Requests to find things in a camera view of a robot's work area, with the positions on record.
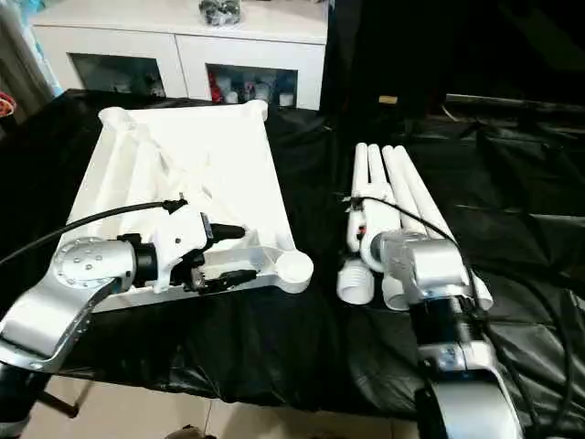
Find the white cabinet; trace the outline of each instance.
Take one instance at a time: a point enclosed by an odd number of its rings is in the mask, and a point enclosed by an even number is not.
[[[63,89],[271,103],[317,110],[327,3],[242,3],[210,27],[197,0],[63,0],[33,17]]]
[[[172,34],[83,27],[35,27],[63,89],[186,96]]]

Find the floor tile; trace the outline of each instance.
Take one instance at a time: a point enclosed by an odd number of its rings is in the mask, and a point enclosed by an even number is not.
[[[419,439],[419,429],[416,423],[392,420],[393,439]]]
[[[388,419],[214,400],[206,433],[218,439],[390,439],[391,430]]]
[[[88,381],[55,377],[48,391],[73,403]],[[187,424],[205,428],[211,400],[92,383],[75,419],[38,403],[23,439],[163,439]]]

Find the black fabric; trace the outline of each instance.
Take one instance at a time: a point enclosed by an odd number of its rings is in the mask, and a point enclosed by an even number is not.
[[[196,105],[68,91],[0,143],[4,202],[0,254],[62,225],[108,106]],[[518,366],[543,422],[563,384],[562,348],[520,275],[562,312],[577,350],[574,402],[563,423],[585,431],[585,352],[569,290],[585,299],[585,149],[579,139],[463,124],[429,124],[409,152],[447,222],[495,298],[494,331]],[[266,130],[297,247],[314,261],[303,294],[261,289],[99,314],[63,373],[227,402],[414,417],[415,338],[406,314],[380,298],[350,306],[335,296],[356,133],[393,140],[373,119],[352,127],[314,112],[270,109]],[[54,247],[0,267],[0,309],[46,270]],[[522,420],[524,405],[510,382]]]

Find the black cylinder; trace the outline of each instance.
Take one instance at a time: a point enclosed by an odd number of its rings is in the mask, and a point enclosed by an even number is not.
[[[50,378],[0,362],[0,423],[25,420]]]
[[[211,224],[211,232],[213,233],[213,242],[237,240],[243,238],[246,234],[246,230],[243,227],[228,224]]]
[[[471,299],[450,296],[423,301],[409,309],[419,346],[481,340],[482,332],[469,315]]]
[[[156,249],[152,243],[133,243],[134,257],[136,258],[136,275],[133,283],[137,286],[145,282],[154,281],[158,277]]]

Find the cabinet door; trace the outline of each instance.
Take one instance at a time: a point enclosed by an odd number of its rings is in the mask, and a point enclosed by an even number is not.
[[[81,27],[34,27],[63,89],[186,96],[175,36]]]
[[[319,109],[324,46],[177,36],[190,98]]]

